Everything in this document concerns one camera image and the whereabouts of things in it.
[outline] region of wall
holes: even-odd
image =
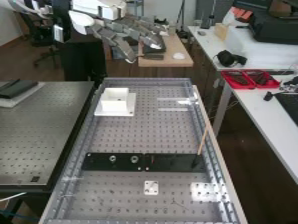
[[[169,21],[177,21],[183,0],[144,0],[145,1],[145,16],[159,19],[168,18]],[[185,0],[185,29],[193,25],[196,14],[196,0]]]
[[[14,12],[0,8],[0,46],[22,35]]]

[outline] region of cable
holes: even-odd
[[[11,200],[12,198],[16,198],[16,197],[19,197],[19,196],[22,196],[24,194],[27,194],[27,192],[23,192],[20,194],[15,194],[15,195],[12,195],[12,196],[10,196],[7,198],[3,198],[3,199],[0,199],[0,202],[7,201],[7,200]]]
[[[296,70],[297,70],[297,64],[296,64],[296,63],[293,63],[293,64],[290,65],[289,69],[288,69],[288,70],[285,70],[285,71],[284,71],[284,73],[282,73],[281,75],[284,75],[288,71],[290,71],[290,68],[293,67],[293,65],[296,65]]]
[[[226,111],[230,110],[238,103],[240,103],[238,101],[237,102],[234,101],[233,103],[230,103],[230,105],[226,108]]]
[[[26,219],[31,222],[39,222],[40,220],[38,218],[34,218],[34,217],[30,217],[30,216],[24,216],[24,215],[20,215],[20,214],[16,214],[16,213],[12,213],[12,212],[8,212],[6,210],[0,210],[0,213],[3,213],[4,215],[11,215],[14,217],[18,217],[20,219]]]

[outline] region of desk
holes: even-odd
[[[193,59],[185,49],[185,46],[177,36],[165,36],[163,37],[167,45],[167,52],[164,53],[164,60],[148,60],[143,57],[139,57],[139,66],[140,67],[193,67]],[[177,60],[173,58],[175,53],[183,53],[185,55],[184,60]],[[139,45],[139,54],[143,55],[143,47]]]
[[[212,64],[217,71],[232,69],[289,70],[290,65],[266,64],[265,66],[260,66],[260,64],[252,64],[252,63],[245,66],[237,64],[233,68],[226,68],[225,66],[221,65],[218,59],[214,58],[214,56],[221,51],[224,50],[229,51],[225,42],[214,34],[214,27],[212,27],[209,30],[202,30],[206,33],[206,36],[200,36],[197,34],[197,31],[200,30],[198,27],[189,26],[188,28],[208,56],[208,59],[212,61]]]
[[[48,191],[73,144],[92,82],[53,82],[0,108],[0,191]]]
[[[260,67],[260,65],[252,65],[252,64],[250,66],[237,65],[233,68],[224,67],[220,64],[217,58],[214,58],[214,56],[218,54],[220,51],[226,50],[226,46],[224,41],[214,34],[214,27],[212,27],[209,30],[204,30],[204,32],[206,32],[206,36],[200,36],[197,34],[196,32],[197,27],[189,27],[189,30],[198,44],[201,45],[201,48],[205,52],[206,57],[212,61],[212,64],[217,70],[217,73],[220,73],[221,71],[226,69],[229,70],[232,69],[236,69],[236,70],[241,70],[241,69],[289,70],[288,65],[281,66],[274,64],[266,65],[266,67]],[[274,78],[280,80],[282,79],[289,80],[293,78],[293,76],[284,76],[284,77],[274,76]],[[216,135],[218,135],[218,132],[220,132],[221,123],[222,123],[226,107],[228,107],[232,92],[233,92],[252,120],[254,121],[256,126],[258,127],[272,149],[274,150],[278,158],[281,159],[281,162],[284,163],[290,175],[293,176],[293,179],[298,183],[298,163],[294,159],[298,157],[298,151],[297,151],[298,128],[296,123],[293,122],[292,118],[289,117],[286,111],[284,110],[276,98],[273,99],[273,101],[270,101],[270,104],[264,103],[262,97],[265,96],[269,90],[253,90],[253,91],[234,90],[230,88],[226,82],[224,83],[225,83],[224,84],[225,87],[224,87],[224,92],[221,95],[220,106],[217,109],[217,114],[216,114],[216,119],[213,124],[213,130]],[[209,112],[213,108],[217,89],[218,88],[216,87],[213,91],[213,96],[209,102]]]
[[[278,81],[284,82],[292,80],[293,77],[274,76]],[[236,90],[225,83],[213,129],[217,134],[225,116],[226,101],[229,101],[233,93],[298,184],[298,126],[293,122],[276,97],[269,102],[264,100],[268,91],[273,93],[281,92],[278,89]]]

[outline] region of mounting hole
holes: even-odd
[[[136,164],[139,162],[139,157],[137,156],[132,156],[131,161],[133,164]]]
[[[109,157],[109,161],[111,161],[112,163],[116,162],[116,156],[115,156],[115,155]]]

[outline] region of white desk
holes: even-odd
[[[292,80],[293,77],[294,75],[274,76],[278,81],[284,82]],[[269,102],[264,100],[268,91],[272,93],[281,92],[278,89],[236,90],[225,83],[213,129],[214,133],[218,133],[226,111],[226,101],[229,101],[233,92],[298,184],[298,126],[293,122],[276,97]]]
[[[281,65],[281,64],[266,64],[264,66],[260,66],[260,64],[249,64],[242,66],[241,64],[237,64],[236,67],[233,68],[226,68],[221,65],[220,61],[214,56],[224,50],[230,50],[228,49],[225,42],[217,37],[214,34],[214,27],[212,27],[209,30],[202,30],[206,33],[206,36],[200,36],[197,34],[197,31],[200,30],[198,27],[189,26],[189,31],[196,38],[209,60],[213,63],[213,66],[217,71],[224,71],[224,70],[232,70],[232,69],[262,69],[262,70],[288,70],[290,65]]]
[[[214,34],[214,28],[212,27],[209,30],[204,30],[204,32],[206,32],[206,36],[200,36],[197,34],[197,27],[189,27],[189,30],[198,44],[201,45],[201,48],[209,60],[212,61],[217,72],[226,70],[228,68],[225,68],[220,64],[217,58],[214,58],[220,51],[226,50],[224,41]],[[260,67],[260,65],[256,67],[253,65],[249,67],[237,65],[236,67],[229,68],[229,70],[230,69],[289,70],[289,65],[270,65],[268,67]],[[280,81],[288,81],[293,79],[293,77],[294,76],[274,76],[274,78]],[[298,127],[277,99],[273,98],[270,102],[264,101],[264,96],[266,95],[268,91],[272,91],[273,93],[278,92],[278,90],[269,89],[234,90],[225,82],[216,120],[213,123],[213,130],[216,135],[218,135],[233,92],[272,149],[284,163],[284,166],[286,167],[293,179],[298,184]],[[213,108],[214,96],[212,97],[210,101],[209,109]]]

